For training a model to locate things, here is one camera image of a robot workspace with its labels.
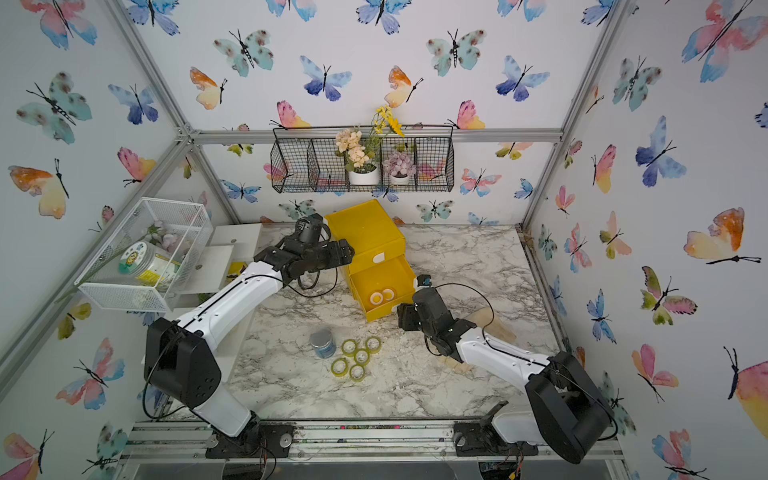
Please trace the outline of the yellow drawer cabinet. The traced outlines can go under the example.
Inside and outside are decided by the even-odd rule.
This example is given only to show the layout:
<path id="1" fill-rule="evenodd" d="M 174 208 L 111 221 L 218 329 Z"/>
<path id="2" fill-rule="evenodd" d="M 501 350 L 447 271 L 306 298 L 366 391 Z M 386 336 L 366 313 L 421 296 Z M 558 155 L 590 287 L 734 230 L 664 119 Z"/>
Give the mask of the yellow drawer cabinet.
<path id="1" fill-rule="evenodd" d="M 352 263 L 343 268 L 343 273 L 368 322 L 388 316 L 399 304 L 412 301 L 416 275 L 406 259 L 406 239 L 379 201 L 335 212 L 326 222 L 333 239 L 345 239 L 355 250 Z M 385 288 L 393 289 L 396 297 L 371 305 L 371 293 L 382 293 Z"/>

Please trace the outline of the green tape roll front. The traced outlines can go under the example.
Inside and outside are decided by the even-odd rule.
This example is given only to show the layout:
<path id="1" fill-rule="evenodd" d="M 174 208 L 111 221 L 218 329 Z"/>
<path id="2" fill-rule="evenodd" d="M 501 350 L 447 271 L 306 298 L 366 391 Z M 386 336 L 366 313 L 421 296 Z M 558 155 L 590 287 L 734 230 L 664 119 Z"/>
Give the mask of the green tape roll front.
<path id="1" fill-rule="evenodd" d="M 355 364 L 349 369 L 349 377 L 355 382 L 362 381 L 366 377 L 366 369 L 364 366 Z"/>

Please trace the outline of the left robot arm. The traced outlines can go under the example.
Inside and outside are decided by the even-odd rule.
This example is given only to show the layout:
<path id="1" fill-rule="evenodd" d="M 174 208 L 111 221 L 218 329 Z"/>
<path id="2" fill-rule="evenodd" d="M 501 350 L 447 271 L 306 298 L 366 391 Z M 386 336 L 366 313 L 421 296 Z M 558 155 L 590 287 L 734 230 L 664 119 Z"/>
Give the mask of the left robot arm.
<path id="1" fill-rule="evenodd" d="M 220 445 L 246 455 L 265 446 L 261 420 L 228 390 L 215 353 L 225 337 L 270 296 L 299 281 L 351 264 L 347 240 L 334 240 L 319 214 L 296 221 L 294 231 L 257 253 L 222 290 L 176 320 L 147 330 L 144 379 L 179 401 L 214 430 Z"/>

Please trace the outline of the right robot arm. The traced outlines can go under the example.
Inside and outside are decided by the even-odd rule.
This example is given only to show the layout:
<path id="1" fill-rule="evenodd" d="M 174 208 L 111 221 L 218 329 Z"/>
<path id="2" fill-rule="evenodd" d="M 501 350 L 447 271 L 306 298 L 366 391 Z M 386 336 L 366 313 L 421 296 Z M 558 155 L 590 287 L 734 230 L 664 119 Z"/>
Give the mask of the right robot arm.
<path id="1" fill-rule="evenodd" d="M 421 333 L 431 353 L 478 367 L 526 394 L 527 410 L 501 402 L 478 423 L 483 450 L 544 444 L 578 464 L 595 444 L 618 434 L 608 400 L 570 353 L 536 354 L 497 338 L 490 323 L 455 317 L 434 287 L 418 290 L 396 313 L 399 328 Z"/>

